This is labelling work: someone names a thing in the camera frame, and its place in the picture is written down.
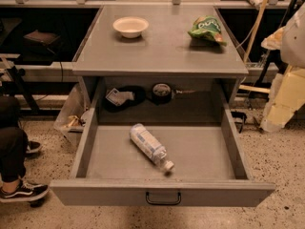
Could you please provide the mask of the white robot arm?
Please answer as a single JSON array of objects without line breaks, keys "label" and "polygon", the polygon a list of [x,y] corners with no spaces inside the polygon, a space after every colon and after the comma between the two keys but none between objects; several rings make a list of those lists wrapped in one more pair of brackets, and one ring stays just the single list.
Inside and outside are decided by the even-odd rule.
[{"label": "white robot arm", "polygon": [[288,64],[285,73],[278,73],[272,82],[260,123],[264,131],[277,132],[305,105],[305,5],[261,46],[280,50],[280,59]]}]

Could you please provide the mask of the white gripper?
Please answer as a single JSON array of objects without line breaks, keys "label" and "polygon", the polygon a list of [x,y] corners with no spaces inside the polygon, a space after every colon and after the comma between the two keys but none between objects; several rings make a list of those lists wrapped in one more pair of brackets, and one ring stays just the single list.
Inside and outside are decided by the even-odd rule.
[{"label": "white gripper", "polygon": [[260,127],[266,132],[284,128],[295,112],[305,104],[305,70],[289,66],[277,74],[272,83]]}]

